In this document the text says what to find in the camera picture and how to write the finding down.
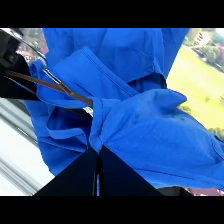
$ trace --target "crumpled fabric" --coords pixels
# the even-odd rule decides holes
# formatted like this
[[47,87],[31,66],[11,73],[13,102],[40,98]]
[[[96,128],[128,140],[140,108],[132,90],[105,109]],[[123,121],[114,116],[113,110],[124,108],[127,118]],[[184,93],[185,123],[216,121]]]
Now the crumpled fabric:
[[[156,188],[224,185],[224,143],[178,109],[186,101],[166,88],[185,28],[45,28],[49,70],[93,100],[93,120],[64,108],[87,106],[37,85],[26,101],[44,162],[58,175],[89,146],[102,145]],[[52,82],[40,61],[33,77]]]

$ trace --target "yellow surface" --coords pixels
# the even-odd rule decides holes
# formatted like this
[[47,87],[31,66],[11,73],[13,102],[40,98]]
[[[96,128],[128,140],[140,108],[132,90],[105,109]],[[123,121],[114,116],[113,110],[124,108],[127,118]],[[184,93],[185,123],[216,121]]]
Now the yellow surface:
[[187,97],[182,105],[190,107],[192,115],[206,128],[224,128],[224,105],[220,103],[224,74],[206,64],[188,47],[179,50],[167,85]]

